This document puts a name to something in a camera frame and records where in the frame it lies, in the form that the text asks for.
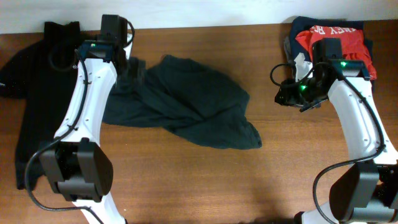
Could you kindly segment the dark green t-shirt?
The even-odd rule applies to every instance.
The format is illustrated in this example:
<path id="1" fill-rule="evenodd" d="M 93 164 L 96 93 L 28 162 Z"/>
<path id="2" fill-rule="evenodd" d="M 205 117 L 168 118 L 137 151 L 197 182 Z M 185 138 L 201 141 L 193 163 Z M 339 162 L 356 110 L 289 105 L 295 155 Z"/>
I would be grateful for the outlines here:
<path id="1" fill-rule="evenodd" d="M 226 74 L 189 58 L 166 55 L 146 68 L 144 84 L 121 88 L 119 77 L 103 122 L 164 128 L 199 146 L 259 149 L 262 139 L 246 118 L 249 93 Z"/>

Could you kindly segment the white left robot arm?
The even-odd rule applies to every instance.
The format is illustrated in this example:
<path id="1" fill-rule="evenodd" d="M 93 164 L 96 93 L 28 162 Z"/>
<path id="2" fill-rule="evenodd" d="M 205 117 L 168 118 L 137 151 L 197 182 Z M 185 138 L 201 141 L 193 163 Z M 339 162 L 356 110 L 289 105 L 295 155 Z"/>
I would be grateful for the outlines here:
<path id="1" fill-rule="evenodd" d="M 77 79 L 67 112 L 52 142 L 33 155 L 53 193 L 80 210 L 89 223 L 126 223 L 113 197 L 113 165 L 100 148 L 106 103 L 127 68 L 134 28 L 119 15 L 104 14 L 100 33 L 75 50 Z"/>

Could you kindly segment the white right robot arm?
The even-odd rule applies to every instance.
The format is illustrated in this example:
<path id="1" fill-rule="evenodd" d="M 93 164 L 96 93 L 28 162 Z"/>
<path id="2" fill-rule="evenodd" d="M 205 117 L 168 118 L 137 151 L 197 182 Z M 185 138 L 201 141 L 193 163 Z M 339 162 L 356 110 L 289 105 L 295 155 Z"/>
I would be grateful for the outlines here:
<path id="1" fill-rule="evenodd" d="M 313 181 L 315 209 L 294 223 L 397 223 L 397 150 L 373 100 L 362 60 L 343 58 L 340 39 L 312 45 L 310 66 L 297 59 L 280 83 L 275 102 L 301 112 L 330 101 L 341 123 L 349 160 L 324 168 Z"/>

